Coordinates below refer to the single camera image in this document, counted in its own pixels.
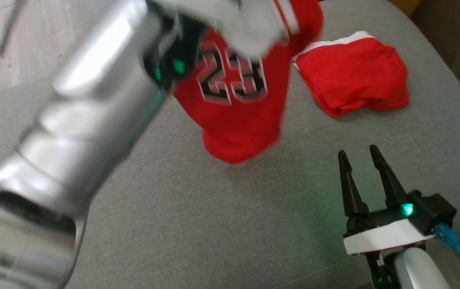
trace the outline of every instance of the couch cushion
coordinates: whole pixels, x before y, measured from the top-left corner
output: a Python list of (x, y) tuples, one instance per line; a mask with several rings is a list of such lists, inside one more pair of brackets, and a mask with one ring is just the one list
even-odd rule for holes
[[(403, 13), (384, 0), (328, 0), (324, 40), (369, 31), (394, 46), (411, 104), (332, 119), (292, 71), (281, 142), (239, 166), (211, 157), (200, 129), (169, 99), (131, 157), (94, 199), (69, 289), (353, 288), (369, 278), (347, 256), (337, 153), (362, 198), (384, 206), (376, 144), (407, 190), (458, 209), (460, 84)], [(49, 81), (0, 94), (0, 157), (50, 95)]]

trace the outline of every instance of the red jersey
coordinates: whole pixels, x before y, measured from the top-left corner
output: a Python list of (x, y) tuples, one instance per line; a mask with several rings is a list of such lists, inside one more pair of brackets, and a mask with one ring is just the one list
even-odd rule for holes
[[(227, 163), (246, 161), (279, 139), (291, 58), (321, 31), (318, 0), (275, 2), (277, 7), (290, 4), (297, 20), (299, 29), (295, 34), (289, 29), (288, 43), (277, 44), (261, 61), (252, 61), (237, 55), (220, 35), (209, 31), (197, 68), (174, 93), (201, 126), (206, 150)], [(289, 20), (282, 18), (287, 26)]]

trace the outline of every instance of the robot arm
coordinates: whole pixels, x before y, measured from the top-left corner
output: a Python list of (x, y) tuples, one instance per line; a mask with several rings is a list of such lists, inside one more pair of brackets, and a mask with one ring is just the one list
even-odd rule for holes
[(65, 63), (0, 163), (0, 288), (65, 287), (94, 194), (194, 67), (204, 29), (171, 6), (121, 0)]
[(365, 256), (375, 289), (448, 289), (439, 269), (424, 251), (441, 226), (453, 225), (456, 209), (441, 195), (408, 194), (377, 146), (370, 146), (382, 177), (386, 208), (369, 212), (353, 181), (344, 151), (339, 153), (344, 214), (348, 217), (344, 247), (348, 255)]

